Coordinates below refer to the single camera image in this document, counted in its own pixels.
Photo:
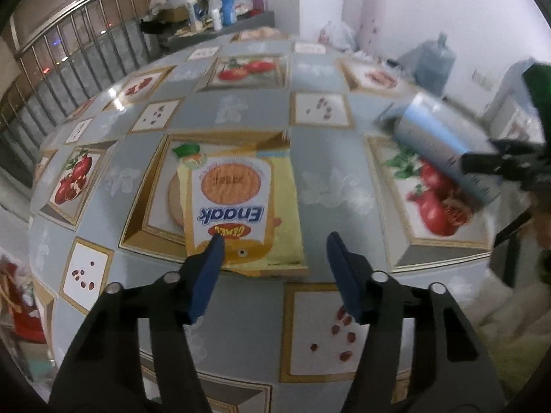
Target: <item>cluttered countertop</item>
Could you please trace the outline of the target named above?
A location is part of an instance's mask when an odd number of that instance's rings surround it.
[[[409,107],[402,146],[381,122],[397,100]],[[106,284],[149,284],[219,233],[226,272],[186,329],[197,370],[248,389],[263,409],[250,411],[338,411],[366,328],[346,317],[337,326],[353,335],[332,332],[332,231],[375,269],[441,281],[460,302],[488,264],[499,188],[438,170],[480,143],[412,142],[433,138],[431,113],[452,123],[446,135],[475,128],[391,67],[273,29],[179,51],[91,99],[45,143],[31,202],[31,267],[57,363]],[[147,376],[146,327],[141,346]]]

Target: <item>yellow snack package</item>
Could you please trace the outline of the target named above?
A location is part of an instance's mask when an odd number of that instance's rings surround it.
[[[249,276],[304,273],[289,149],[231,147],[185,157],[178,166],[188,255],[214,234],[225,239],[224,269]]]

